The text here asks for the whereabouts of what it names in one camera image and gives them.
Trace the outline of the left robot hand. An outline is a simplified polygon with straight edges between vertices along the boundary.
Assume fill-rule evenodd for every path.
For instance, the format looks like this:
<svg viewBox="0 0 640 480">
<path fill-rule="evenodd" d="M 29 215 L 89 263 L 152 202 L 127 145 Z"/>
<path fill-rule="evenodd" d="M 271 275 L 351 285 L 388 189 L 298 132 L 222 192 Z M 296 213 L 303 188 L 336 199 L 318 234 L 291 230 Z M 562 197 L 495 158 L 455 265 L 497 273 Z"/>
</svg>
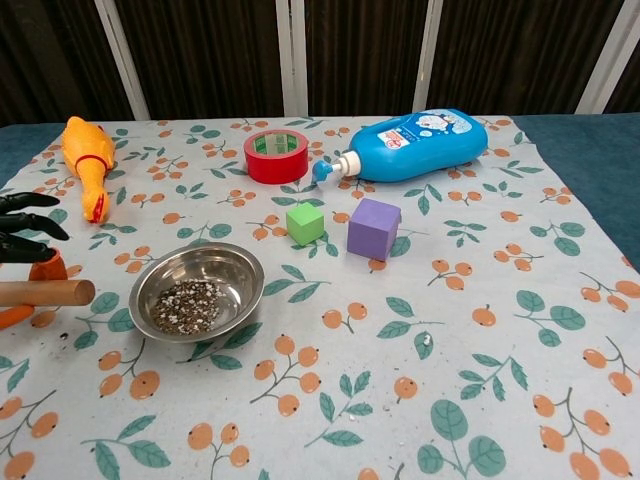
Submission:
<svg viewBox="0 0 640 480">
<path fill-rule="evenodd" d="M 34 230 L 56 240 L 67 241 L 69 235 L 55 220 L 23 211 L 27 207 L 52 207 L 59 203 L 60 200 L 54 196 L 35 192 L 1 196 L 2 264 L 30 264 L 30 281 L 68 279 L 64 261 L 57 249 L 17 235 L 23 230 Z"/>
</svg>

